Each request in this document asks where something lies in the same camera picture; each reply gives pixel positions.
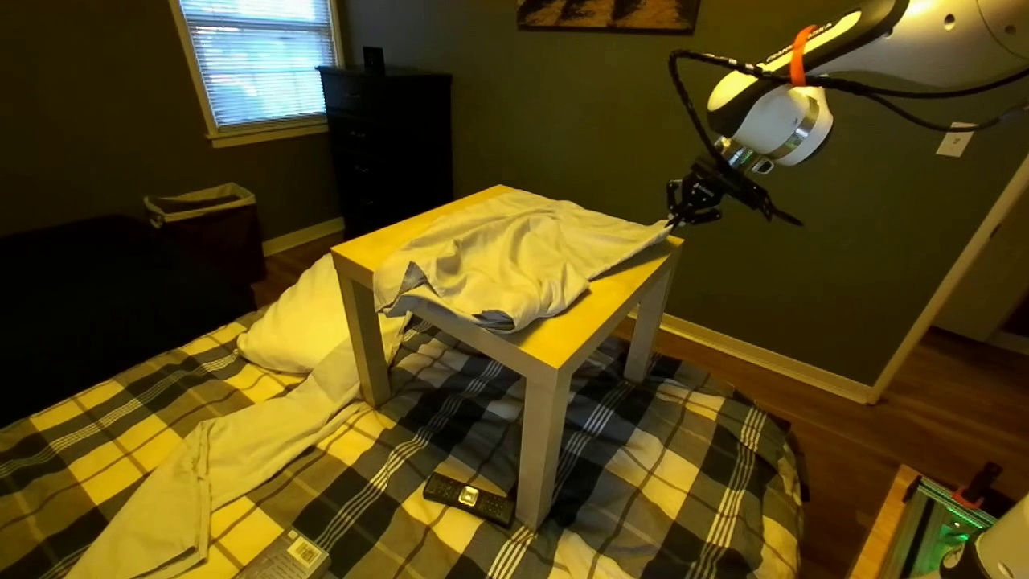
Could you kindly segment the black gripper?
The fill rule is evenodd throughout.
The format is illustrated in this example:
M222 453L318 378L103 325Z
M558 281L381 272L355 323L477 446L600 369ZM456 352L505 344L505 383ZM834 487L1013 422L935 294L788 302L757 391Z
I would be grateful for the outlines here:
M714 221L727 195L747 201L750 185L730 169L694 160L684 178L665 185L668 221L671 226Z

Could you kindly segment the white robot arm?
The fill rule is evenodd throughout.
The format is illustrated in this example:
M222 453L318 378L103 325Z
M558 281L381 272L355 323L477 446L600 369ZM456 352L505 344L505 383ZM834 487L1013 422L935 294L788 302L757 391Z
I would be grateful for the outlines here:
M814 157L834 132L829 90L939 132L939 122L906 114L904 101L973 97L1016 83L1026 71L1029 0L869 0L804 26L764 62L671 51L668 76L705 154L665 188L668 226L712 221L723 195L798 226L747 170Z

